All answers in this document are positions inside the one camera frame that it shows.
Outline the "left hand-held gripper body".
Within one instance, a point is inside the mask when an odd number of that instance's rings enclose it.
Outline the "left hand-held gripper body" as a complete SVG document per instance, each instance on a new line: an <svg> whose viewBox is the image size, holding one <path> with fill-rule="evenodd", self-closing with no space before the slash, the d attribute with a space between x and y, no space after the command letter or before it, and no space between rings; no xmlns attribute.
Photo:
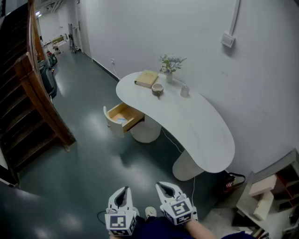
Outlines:
<svg viewBox="0 0 299 239"><path fill-rule="evenodd" d="M138 216L139 211L135 207L124 211L110 209L105 214L106 229L112 236L132 236Z"/></svg>

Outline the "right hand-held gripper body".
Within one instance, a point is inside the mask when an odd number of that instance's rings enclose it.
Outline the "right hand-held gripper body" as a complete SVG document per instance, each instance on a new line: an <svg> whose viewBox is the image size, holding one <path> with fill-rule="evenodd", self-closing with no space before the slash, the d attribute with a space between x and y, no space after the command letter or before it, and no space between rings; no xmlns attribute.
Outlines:
<svg viewBox="0 0 299 239"><path fill-rule="evenodd" d="M184 224L191 219L197 220L196 209L192 206L190 199L183 195L169 202L165 200L160 209L164 216L174 225Z"/></svg>

